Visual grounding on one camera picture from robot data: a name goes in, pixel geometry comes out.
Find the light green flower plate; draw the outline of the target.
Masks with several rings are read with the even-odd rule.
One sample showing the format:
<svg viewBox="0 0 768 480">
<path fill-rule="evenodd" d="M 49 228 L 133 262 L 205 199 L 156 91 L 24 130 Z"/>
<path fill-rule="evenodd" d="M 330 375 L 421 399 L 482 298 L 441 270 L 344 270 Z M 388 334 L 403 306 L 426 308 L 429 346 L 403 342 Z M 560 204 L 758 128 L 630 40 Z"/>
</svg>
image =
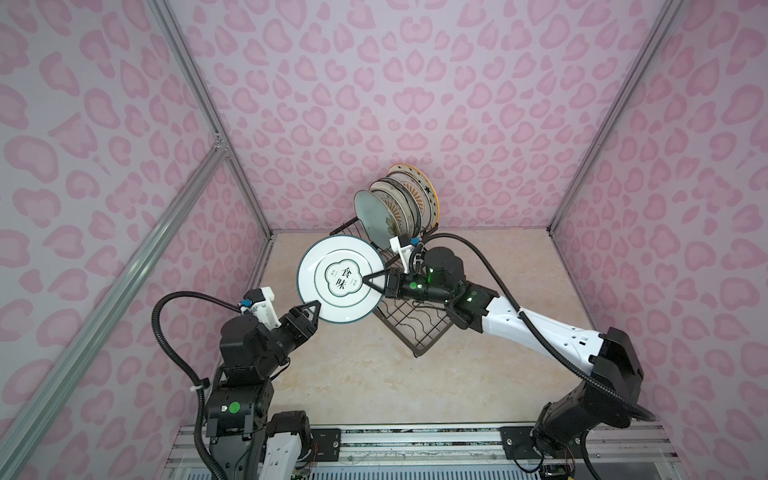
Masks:
<svg viewBox="0 0 768 480">
<path fill-rule="evenodd" d="M 399 235 L 399 224 L 385 203 L 370 191 L 358 191 L 354 207 L 369 240 L 382 250 L 389 249 L 391 239 Z"/>
</svg>

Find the black wire dish rack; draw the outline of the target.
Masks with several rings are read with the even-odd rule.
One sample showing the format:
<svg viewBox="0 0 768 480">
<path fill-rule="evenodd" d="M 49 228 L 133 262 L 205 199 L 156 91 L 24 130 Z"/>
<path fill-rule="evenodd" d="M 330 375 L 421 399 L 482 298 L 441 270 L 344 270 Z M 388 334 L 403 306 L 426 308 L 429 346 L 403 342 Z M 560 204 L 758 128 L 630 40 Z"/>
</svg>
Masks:
<svg viewBox="0 0 768 480">
<path fill-rule="evenodd" d="M 362 223 L 354 217 L 341 224 L 329 234 L 347 235 L 369 241 Z M 402 268 L 396 254 L 375 245 L 385 267 Z M 420 303 L 415 300 L 383 298 L 373 314 L 381 321 L 413 354 L 421 357 L 428 352 L 452 327 L 452 323 L 438 305 Z"/>
</svg>

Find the white plate brown rim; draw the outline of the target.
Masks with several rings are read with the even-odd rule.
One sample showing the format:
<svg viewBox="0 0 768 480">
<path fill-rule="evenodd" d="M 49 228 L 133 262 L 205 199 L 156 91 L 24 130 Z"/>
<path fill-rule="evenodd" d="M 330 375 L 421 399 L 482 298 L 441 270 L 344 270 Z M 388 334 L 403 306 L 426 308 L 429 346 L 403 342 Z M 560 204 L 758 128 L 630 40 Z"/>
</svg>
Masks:
<svg viewBox="0 0 768 480">
<path fill-rule="evenodd" d="M 414 237 L 421 226 L 420 211 L 411 193 L 398 181 L 389 177 L 374 181 L 370 186 L 371 192 L 383 192 L 392 198 L 391 203 L 398 207 L 395 219 L 399 233 Z"/>
</svg>

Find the cream star cartoon plate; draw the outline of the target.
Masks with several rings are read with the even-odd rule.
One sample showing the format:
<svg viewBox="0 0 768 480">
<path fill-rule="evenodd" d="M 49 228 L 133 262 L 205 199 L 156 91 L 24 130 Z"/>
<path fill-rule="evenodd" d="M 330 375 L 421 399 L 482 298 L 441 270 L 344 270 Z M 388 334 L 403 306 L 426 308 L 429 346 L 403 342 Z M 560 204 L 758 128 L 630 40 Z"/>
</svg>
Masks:
<svg viewBox="0 0 768 480">
<path fill-rule="evenodd" d="M 440 204 L 436 189 L 429 178 L 415 166 L 406 163 L 391 166 L 387 176 L 403 185 L 408 183 L 413 186 L 413 190 L 420 192 L 419 195 L 414 196 L 414 199 L 420 206 L 422 229 L 435 228 L 440 218 Z"/>
</svg>

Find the white plate dark blue rim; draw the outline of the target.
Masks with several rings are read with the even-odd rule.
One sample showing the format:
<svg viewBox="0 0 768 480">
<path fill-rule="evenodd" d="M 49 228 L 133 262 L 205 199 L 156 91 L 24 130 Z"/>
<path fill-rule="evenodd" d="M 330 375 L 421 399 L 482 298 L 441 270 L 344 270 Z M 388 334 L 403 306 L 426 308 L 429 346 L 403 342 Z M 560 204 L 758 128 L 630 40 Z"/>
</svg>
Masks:
<svg viewBox="0 0 768 480">
<path fill-rule="evenodd" d="M 403 183 L 397 180 L 393 180 L 389 177 L 384 177 L 377 180 L 376 184 L 378 184 L 379 186 L 386 184 L 388 186 L 388 190 L 387 190 L 388 193 L 397 191 L 399 195 L 403 198 L 403 200 L 405 201 L 405 204 L 408 206 L 408 210 L 410 211 L 411 237 L 412 238 L 418 237 L 422 231 L 422 213 L 411 191 Z"/>
</svg>

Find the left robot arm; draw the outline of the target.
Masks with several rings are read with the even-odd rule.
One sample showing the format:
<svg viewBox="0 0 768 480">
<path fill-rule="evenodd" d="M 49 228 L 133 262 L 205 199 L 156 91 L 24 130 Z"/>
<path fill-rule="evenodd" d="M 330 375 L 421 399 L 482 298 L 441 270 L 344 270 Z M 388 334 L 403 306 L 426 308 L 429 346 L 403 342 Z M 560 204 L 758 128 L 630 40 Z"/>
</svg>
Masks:
<svg viewBox="0 0 768 480">
<path fill-rule="evenodd" d="M 269 414 L 274 381 L 290 354 L 318 329 L 321 304 L 291 308 L 268 328 L 242 313 L 221 329 L 224 381 L 209 395 L 198 454 L 215 479 L 290 479 L 295 465 L 313 456 L 305 411 Z"/>
</svg>

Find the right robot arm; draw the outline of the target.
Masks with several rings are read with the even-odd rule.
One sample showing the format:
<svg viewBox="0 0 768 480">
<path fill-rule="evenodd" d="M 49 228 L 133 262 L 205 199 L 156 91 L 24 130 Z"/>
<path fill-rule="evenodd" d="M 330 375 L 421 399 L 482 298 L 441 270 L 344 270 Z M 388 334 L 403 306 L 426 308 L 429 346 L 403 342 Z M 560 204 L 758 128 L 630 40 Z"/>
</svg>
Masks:
<svg viewBox="0 0 768 480">
<path fill-rule="evenodd" d="M 532 447 L 554 456 L 601 424 L 625 429 L 633 421 L 652 422 L 639 403 L 644 372 L 626 332 L 582 329 L 521 307 L 508 289 L 492 289 L 467 279 L 463 261 L 436 247 L 405 269 L 391 267 L 364 276 L 381 297 L 441 305 L 458 328 L 509 340 L 557 361 L 579 384 L 549 402 L 529 434 Z"/>
</svg>

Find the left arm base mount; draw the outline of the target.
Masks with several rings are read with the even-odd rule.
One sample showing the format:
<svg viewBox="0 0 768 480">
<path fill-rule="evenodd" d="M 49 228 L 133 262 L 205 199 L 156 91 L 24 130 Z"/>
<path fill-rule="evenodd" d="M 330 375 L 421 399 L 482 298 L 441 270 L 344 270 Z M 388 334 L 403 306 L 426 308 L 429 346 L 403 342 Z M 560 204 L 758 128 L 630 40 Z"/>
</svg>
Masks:
<svg viewBox="0 0 768 480">
<path fill-rule="evenodd" d="M 341 448 L 339 428 L 313 427 L 293 429 L 289 432 L 299 445 L 298 464 L 313 462 L 336 462 Z"/>
</svg>

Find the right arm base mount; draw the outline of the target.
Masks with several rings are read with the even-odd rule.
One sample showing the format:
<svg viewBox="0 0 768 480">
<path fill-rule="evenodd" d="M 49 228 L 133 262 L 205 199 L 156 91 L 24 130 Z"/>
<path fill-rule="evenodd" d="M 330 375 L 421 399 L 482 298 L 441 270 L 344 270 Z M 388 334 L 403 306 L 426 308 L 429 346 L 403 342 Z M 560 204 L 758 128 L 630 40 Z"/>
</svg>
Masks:
<svg viewBox="0 0 768 480">
<path fill-rule="evenodd" d="M 542 427 L 523 425 L 499 429 L 501 445 L 507 460 L 564 460 L 571 456 L 582 459 L 581 442 L 589 430 L 567 433 L 556 438 Z"/>
</svg>

